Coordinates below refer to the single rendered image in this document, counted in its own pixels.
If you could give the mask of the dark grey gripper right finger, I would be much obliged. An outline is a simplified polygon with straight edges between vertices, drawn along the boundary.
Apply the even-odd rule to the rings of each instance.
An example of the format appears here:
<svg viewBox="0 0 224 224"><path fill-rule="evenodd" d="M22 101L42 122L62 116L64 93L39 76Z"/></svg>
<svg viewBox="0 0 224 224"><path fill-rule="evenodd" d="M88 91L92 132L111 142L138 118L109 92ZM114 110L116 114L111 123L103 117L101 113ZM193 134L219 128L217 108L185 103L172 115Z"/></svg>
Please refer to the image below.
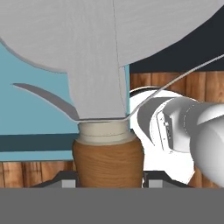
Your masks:
<svg viewBox="0 0 224 224"><path fill-rule="evenodd" d="M165 171L144 171L143 188L189 188L189 185L171 179Z"/></svg>

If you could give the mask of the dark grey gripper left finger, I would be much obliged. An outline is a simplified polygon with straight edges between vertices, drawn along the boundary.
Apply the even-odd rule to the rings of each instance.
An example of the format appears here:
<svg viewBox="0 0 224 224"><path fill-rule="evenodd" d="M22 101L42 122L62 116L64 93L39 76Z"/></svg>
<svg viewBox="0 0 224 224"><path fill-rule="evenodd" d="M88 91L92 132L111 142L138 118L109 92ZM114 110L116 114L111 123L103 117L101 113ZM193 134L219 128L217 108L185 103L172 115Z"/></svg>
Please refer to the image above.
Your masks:
<svg viewBox="0 0 224 224"><path fill-rule="evenodd" d="M34 185L33 188L75 188L77 186L78 174L76 171L59 171L54 178Z"/></svg>

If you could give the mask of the wooden handled pizza cutter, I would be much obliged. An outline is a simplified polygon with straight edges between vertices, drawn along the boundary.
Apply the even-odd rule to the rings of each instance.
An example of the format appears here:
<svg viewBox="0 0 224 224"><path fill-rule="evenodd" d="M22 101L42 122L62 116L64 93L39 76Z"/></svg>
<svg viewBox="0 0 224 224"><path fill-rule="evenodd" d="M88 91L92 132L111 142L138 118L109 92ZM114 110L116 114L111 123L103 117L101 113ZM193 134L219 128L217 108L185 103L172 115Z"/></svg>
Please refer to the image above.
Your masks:
<svg viewBox="0 0 224 224"><path fill-rule="evenodd" d="M0 0L0 43L20 60L68 76L72 98L19 88L78 123L83 187L139 187L144 149L129 127L124 68L204 24L224 0Z"/></svg>

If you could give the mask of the white rounded machine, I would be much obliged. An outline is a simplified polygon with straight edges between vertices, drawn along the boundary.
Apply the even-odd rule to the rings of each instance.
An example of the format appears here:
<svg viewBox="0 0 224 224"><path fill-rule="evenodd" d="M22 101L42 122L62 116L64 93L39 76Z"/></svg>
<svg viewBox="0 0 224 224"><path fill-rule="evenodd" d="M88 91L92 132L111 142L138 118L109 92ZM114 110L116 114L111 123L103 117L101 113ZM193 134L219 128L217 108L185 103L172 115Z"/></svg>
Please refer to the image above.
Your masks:
<svg viewBox="0 0 224 224"><path fill-rule="evenodd" d="M130 127L143 143L145 170L187 184L196 170L224 188L224 103L139 87L129 92Z"/></svg>

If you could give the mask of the light blue cabinet run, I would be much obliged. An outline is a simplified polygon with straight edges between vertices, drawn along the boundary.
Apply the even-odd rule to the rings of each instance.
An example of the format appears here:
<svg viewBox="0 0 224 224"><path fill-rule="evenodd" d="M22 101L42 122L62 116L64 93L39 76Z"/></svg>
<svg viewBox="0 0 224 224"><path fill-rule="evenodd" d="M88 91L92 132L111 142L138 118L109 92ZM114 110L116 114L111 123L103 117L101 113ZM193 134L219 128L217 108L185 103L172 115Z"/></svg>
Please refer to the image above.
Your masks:
<svg viewBox="0 0 224 224"><path fill-rule="evenodd" d="M71 160L77 123L46 100L17 87L18 83L73 102L65 73L29 65L0 41L0 162Z"/></svg>

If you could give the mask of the dark navy cabinet run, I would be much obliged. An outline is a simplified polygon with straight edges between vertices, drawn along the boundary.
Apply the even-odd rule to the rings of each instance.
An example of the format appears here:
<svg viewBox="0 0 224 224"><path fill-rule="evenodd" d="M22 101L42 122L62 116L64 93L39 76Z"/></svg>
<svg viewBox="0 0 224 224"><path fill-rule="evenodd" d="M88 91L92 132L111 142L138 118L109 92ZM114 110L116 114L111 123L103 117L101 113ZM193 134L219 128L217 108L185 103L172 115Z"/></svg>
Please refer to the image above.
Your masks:
<svg viewBox="0 0 224 224"><path fill-rule="evenodd" d="M224 54L224 5L204 24L164 50L129 66L132 74L186 72Z"/></svg>

